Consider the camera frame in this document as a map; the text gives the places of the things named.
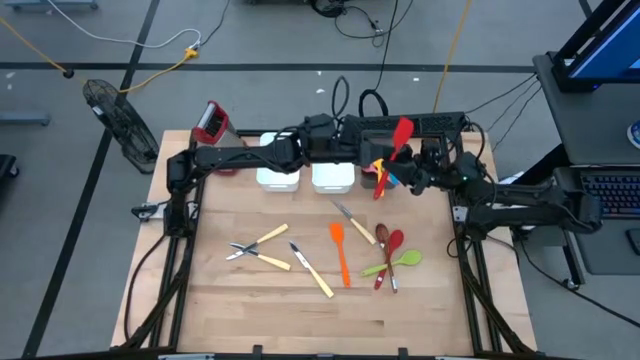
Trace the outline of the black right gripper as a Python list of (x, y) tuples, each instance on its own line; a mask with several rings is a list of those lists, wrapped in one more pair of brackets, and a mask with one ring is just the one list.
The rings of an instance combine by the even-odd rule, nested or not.
[(412, 195), (421, 195), (430, 187), (453, 190), (460, 184), (460, 176), (452, 165), (444, 160), (447, 152), (442, 152), (441, 143), (436, 139), (422, 140), (422, 159), (420, 157), (407, 158), (398, 161), (403, 172), (416, 172), (423, 169), (424, 173), (415, 173), (402, 181)]

